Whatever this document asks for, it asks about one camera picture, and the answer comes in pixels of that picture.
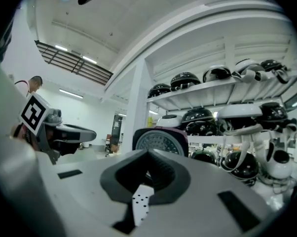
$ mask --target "black slot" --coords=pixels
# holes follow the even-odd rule
[[[76,176],[76,175],[79,175],[79,174],[82,174],[82,173],[83,172],[76,169],[76,170],[71,170],[71,171],[59,173],[58,176],[60,177],[60,179],[64,179],[64,178],[68,178],[68,177],[71,177],[71,176]]]
[[[232,192],[221,192],[218,196],[243,232],[260,223],[260,220]]]

